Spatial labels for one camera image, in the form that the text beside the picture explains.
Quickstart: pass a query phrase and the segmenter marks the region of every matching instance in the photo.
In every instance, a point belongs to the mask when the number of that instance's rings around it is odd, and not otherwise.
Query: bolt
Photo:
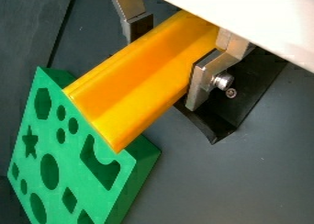
[[[213,86],[225,91],[231,86],[232,80],[233,77],[227,72],[219,73],[213,79]]]
[[[228,98],[235,98],[236,96],[236,90],[233,88],[229,88],[227,91],[225,91],[225,96]]]

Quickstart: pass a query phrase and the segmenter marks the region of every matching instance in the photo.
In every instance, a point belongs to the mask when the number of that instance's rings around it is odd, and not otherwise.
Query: star-shaped hole
[[[37,135],[33,135],[30,126],[28,126],[26,134],[22,136],[22,142],[25,145],[25,157],[28,157],[30,154],[36,159],[36,144],[37,144]]]

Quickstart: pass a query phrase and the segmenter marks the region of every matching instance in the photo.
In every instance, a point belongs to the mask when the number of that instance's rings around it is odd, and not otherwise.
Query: green foam board
[[[62,93],[73,81],[37,68],[8,180],[33,224],[120,223],[160,151],[144,136],[112,151]]]

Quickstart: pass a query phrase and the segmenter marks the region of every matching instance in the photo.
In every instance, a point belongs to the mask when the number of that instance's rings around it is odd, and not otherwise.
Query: silver clamp
[[[145,13],[143,0],[112,0],[112,3],[129,43],[153,27],[153,15]]]
[[[223,50],[212,49],[211,52],[193,65],[187,90],[185,108],[191,111],[207,100],[215,87],[227,91],[232,76],[225,70],[233,66],[254,50],[255,46],[239,36],[220,29],[216,37],[216,46]]]

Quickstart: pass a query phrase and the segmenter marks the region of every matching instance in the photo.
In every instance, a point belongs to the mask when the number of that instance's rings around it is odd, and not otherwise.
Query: yellow plastic piece
[[[192,63],[216,34],[216,26],[180,11],[64,89],[116,152],[187,92]]]

